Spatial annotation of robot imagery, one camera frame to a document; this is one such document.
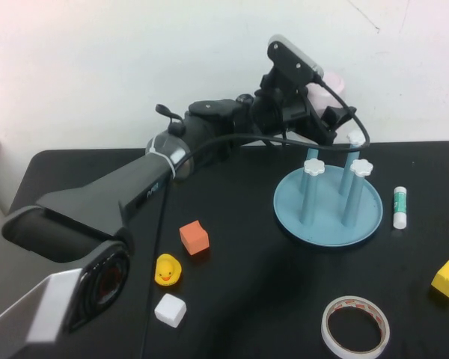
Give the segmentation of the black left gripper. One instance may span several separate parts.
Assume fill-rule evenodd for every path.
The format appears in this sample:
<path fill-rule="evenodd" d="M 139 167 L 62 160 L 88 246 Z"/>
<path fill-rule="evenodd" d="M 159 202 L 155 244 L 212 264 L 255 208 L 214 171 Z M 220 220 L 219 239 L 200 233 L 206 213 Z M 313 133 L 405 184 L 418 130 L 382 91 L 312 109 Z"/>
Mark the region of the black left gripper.
<path fill-rule="evenodd" d="M 308 88 L 294 84 L 277 69 L 263 76 L 251 105 L 251 117 L 262 133 L 293 131 L 318 145 L 333 145 L 337 134 L 331 129 L 340 128 L 354 114 L 354 107 L 328 106 L 322 121 L 308 98 Z"/>

